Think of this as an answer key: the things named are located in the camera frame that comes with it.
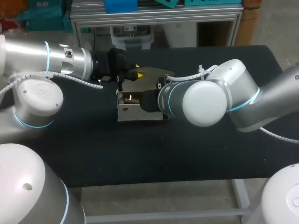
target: cardboard box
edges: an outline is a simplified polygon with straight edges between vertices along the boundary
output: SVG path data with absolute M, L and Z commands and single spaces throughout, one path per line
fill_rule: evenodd
M 242 2 L 245 9 L 255 9 L 262 5 L 262 0 L 243 0 Z
M 235 39 L 235 46 L 250 45 L 255 29 L 257 19 L 260 16 L 260 9 L 244 9 L 241 17 L 237 37 Z

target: cable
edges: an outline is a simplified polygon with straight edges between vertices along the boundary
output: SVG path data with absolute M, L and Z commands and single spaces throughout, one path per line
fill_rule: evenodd
M 207 70 L 204 70 L 201 66 L 199 66 L 199 73 L 192 75 L 192 76 L 187 76 L 187 77 L 171 77 L 171 76 L 167 76 L 166 79 L 173 81 L 173 82 L 183 82 L 183 81 L 187 81 L 187 80 L 191 80 L 191 79 L 195 79 L 195 78 L 199 78 L 201 77 L 201 79 L 203 79 L 203 76 L 206 74 L 209 74 L 210 72 L 212 72 L 215 68 L 217 68 L 218 65 L 213 65 L 210 68 L 208 68 Z
M 69 79 L 71 81 L 86 85 L 88 87 L 100 90 L 103 89 L 103 86 L 101 85 L 95 85 L 95 84 L 91 84 L 88 82 L 85 82 L 81 79 L 72 77 L 72 76 L 68 76 L 68 75 L 64 75 L 61 73 L 57 73 L 57 72 L 49 72 L 49 71 L 38 71 L 38 72 L 21 72 L 21 73 L 16 73 L 16 76 L 21 76 L 20 78 L 17 78 L 16 80 L 14 80 L 12 83 L 10 83 L 9 85 L 7 85 L 3 90 L 0 91 L 0 96 L 3 95 L 4 93 L 6 93 L 8 90 L 10 90 L 11 88 L 13 88 L 15 85 L 17 85 L 20 82 L 23 82 L 24 80 L 31 78 L 31 77 L 45 77 L 45 78 L 53 78 L 54 76 L 56 77 L 60 77 L 60 78 L 65 78 L 65 79 Z
M 17 85 L 18 83 L 26 80 L 27 78 L 32 77 L 32 75 L 25 75 L 22 76 L 16 80 L 14 80 L 12 83 L 10 83 L 9 85 L 7 85 L 3 90 L 0 91 L 0 96 L 3 95 L 4 93 L 6 93 L 8 90 L 10 90 L 11 88 L 13 88 L 15 85 Z
M 282 140 L 282 141 L 287 141 L 287 142 L 291 142 L 291 143 L 295 143 L 295 144 L 299 144 L 299 140 L 294 140 L 294 139 L 289 139 L 289 138 L 285 138 L 285 137 L 282 137 L 280 135 L 277 135 L 277 134 L 274 134 L 272 132 L 269 132 L 268 130 L 260 127 L 260 130 L 270 136 L 272 136 L 273 138 L 276 138 L 276 139 L 279 139 L 279 140 Z

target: metal shelf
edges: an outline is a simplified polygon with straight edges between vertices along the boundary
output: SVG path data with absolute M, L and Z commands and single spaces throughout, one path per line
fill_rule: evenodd
M 81 28 L 111 27 L 126 25 L 165 24 L 174 22 L 233 21 L 228 45 L 233 45 L 243 12 L 241 4 L 206 6 L 177 5 L 174 9 L 152 1 L 140 0 L 138 11 L 107 14 L 103 0 L 74 0 L 70 18 L 74 33 L 82 46 Z

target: black tabletop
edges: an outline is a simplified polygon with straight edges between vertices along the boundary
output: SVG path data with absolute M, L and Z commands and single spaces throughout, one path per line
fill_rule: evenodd
M 126 52 L 127 61 L 194 74 L 238 58 L 258 85 L 281 72 L 265 46 L 157 49 Z M 69 186 L 270 177 L 299 162 L 299 145 L 260 131 L 242 133 L 226 116 L 212 127 L 180 120 L 117 122 L 114 84 L 101 91 L 55 79 L 64 104 L 46 133 L 20 142 L 35 150 Z M 298 114 L 270 131 L 299 139 Z

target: white cap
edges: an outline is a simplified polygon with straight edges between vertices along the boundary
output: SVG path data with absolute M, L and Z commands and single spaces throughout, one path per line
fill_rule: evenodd
M 271 177 L 263 190 L 262 210 L 267 224 L 299 223 L 299 164 Z
M 0 145 L 0 223 L 18 224 L 37 202 L 44 182 L 37 153 L 17 144 Z
M 245 70 L 246 67 L 243 62 L 241 62 L 239 59 L 232 59 L 219 65 L 213 70 L 213 72 L 211 72 L 211 74 L 207 76 L 206 79 L 210 80 L 221 78 L 221 80 L 224 80 L 231 85 L 243 74 Z
M 196 126 L 206 127 L 217 123 L 225 114 L 227 98 L 223 89 L 211 81 L 200 81 L 186 91 L 183 111 Z
M 21 104 L 37 116 L 51 116 L 59 111 L 63 94 L 58 85 L 45 78 L 29 78 L 17 87 Z
M 3 76 L 4 68 L 5 68 L 5 36 L 0 35 L 0 77 Z

